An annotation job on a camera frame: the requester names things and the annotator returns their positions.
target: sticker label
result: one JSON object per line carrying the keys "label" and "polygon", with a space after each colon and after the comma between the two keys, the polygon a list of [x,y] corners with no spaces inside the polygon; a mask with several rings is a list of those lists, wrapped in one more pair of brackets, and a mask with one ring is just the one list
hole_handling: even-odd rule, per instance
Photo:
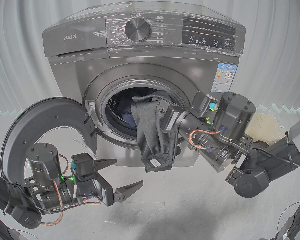
{"label": "sticker label", "polygon": [[152,163],[155,167],[158,167],[161,165],[156,159],[152,159],[149,162]]}
{"label": "sticker label", "polygon": [[106,193],[104,188],[102,188],[102,202],[107,206]]}
{"label": "sticker label", "polygon": [[174,124],[174,122],[175,122],[175,120],[176,120],[176,118],[177,118],[177,116],[178,116],[178,113],[179,113],[179,112],[174,112],[174,113],[173,113],[173,116],[172,116],[172,118],[171,118],[171,120],[170,120],[170,122],[169,122],[169,124],[168,124],[168,126],[167,126],[167,128],[166,128],[167,131],[170,131],[170,130],[171,130],[171,128],[172,128],[172,126],[173,126],[173,124]]}
{"label": "sticker label", "polygon": [[236,73],[236,65],[219,63],[211,92],[228,92]]}

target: control knob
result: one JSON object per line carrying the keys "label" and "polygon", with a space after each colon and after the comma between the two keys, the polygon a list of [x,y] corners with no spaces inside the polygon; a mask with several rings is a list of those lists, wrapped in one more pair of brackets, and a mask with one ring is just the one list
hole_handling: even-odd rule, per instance
{"label": "control knob", "polygon": [[150,25],[146,20],[136,17],[130,19],[125,26],[125,34],[133,41],[141,41],[145,39],[150,32]]}

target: energy label sticker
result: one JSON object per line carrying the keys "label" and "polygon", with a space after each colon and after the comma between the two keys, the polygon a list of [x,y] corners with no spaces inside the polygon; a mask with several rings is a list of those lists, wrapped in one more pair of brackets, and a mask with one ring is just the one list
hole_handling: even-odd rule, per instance
{"label": "energy label sticker", "polygon": [[228,92],[236,73],[236,68],[236,65],[219,63],[211,92]]}

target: qr code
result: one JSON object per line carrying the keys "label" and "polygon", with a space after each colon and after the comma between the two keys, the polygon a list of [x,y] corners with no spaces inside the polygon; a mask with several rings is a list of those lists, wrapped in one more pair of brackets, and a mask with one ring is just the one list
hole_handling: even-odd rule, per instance
{"label": "qr code", "polygon": [[224,79],[233,79],[234,72],[226,72]]}

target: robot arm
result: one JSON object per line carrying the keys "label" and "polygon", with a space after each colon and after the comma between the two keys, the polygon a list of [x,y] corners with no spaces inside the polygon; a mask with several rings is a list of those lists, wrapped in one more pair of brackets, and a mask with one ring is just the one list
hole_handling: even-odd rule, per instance
{"label": "robot arm", "polygon": [[275,144],[254,149],[253,139],[245,131],[255,106],[242,95],[226,92],[210,123],[206,118],[214,110],[211,107],[214,104],[216,99],[198,92],[190,108],[166,105],[161,128],[164,132],[180,134],[217,172],[234,163],[225,181],[237,194],[254,197],[270,181],[300,166],[300,122]]}
{"label": "robot arm", "polygon": [[73,155],[72,175],[63,176],[58,156],[54,145],[36,143],[27,151],[33,177],[25,179],[25,187],[0,178],[3,214],[8,213],[22,226],[33,229],[41,224],[42,215],[68,210],[91,198],[111,206],[125,201],[143,186],[143,181],[139,181],[113,192],[112,186],[97,171],[116,160],[93,160],[87,153]]}

